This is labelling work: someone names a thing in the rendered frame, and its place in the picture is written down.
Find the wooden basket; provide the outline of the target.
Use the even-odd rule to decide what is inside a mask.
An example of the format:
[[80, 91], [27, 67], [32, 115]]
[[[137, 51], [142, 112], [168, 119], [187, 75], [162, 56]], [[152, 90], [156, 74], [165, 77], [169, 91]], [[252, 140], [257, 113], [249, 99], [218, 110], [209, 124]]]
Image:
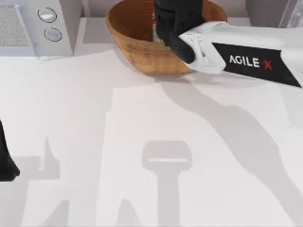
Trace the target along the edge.
[[[197, 60], [193, 47], [174, 33], [170, 45], [154, 43], [152, 12], [154, 0], [120, 0], [106, 15], [106, 25], [127, 60], [145, 74], [183, 74]], [[225, 11], [212, 0], [203, 1], [207, 21], [227, 21]]]

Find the round grey microwave knob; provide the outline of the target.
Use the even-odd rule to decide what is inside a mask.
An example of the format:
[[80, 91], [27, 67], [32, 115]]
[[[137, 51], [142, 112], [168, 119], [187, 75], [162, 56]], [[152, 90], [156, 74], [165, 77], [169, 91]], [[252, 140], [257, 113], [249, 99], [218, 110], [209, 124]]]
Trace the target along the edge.
[[46, 23], [52, 23], [57, 19], [57, 13], [52, 8], [39, 9], [37, 15], [40, 20]]
[[62, 39], [62, 33], [59, 29], [51, 27], [44, 30], [44, 36], [51, 42], [58, 42]]

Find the pale microwave door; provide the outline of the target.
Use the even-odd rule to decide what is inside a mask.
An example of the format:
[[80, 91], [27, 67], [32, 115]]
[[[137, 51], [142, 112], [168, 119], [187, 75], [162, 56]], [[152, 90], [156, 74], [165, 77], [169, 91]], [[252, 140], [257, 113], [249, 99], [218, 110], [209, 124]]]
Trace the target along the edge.
[[37, 56], [27, 0], [0, 0], [0, 56]]

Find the small colourful package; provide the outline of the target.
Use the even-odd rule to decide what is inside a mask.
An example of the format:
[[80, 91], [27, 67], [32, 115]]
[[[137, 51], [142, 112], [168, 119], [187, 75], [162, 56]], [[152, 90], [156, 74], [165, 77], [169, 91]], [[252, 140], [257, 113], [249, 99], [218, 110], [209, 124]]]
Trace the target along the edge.
[[152, 12], [152, 39], [154, 43], [158, 43], [161, 45], [164, 45], [164, 41], [158, 37], [157, 34], [157, 15], [155, 14], [155, 11]]

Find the pale microwave oven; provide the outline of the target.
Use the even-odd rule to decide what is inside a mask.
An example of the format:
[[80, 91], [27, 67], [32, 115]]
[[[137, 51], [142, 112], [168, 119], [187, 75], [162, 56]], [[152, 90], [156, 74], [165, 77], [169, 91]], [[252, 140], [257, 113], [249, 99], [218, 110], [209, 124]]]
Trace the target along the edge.
[[[38, 58], [51, 56], [68, 56], [73, 53], [68, 29], [63, 16], [63, 8], [60, 0], [27, 0], [30, 4], [30, 19], [33, 25], [33, 38], [36, 44]], [[39, 19], [39, 9], [52, 8], [57, 13], [57, 19], [52, 23], [46, 23]], [[44, 36], [47, 28], [57, 28], [62, 33], [62, 39], [58, 42], [51, 42]]]

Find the grey cabinet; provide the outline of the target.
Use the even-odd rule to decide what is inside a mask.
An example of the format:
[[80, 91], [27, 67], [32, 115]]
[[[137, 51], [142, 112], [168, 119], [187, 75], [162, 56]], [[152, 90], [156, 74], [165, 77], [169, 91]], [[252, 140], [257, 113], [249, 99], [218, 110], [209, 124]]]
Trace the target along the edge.
[[303, 27], [303, 0], [246, 0], [252, 26]]

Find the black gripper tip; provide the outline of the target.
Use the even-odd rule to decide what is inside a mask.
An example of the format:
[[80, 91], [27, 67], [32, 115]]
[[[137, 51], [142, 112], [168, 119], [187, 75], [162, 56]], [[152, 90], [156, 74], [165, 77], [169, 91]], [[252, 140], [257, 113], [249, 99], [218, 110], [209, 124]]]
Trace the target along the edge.
[[19, 175], [20, 170], [9, 153], [3, 124], [0, 120], [0, 182], [12, 182]]

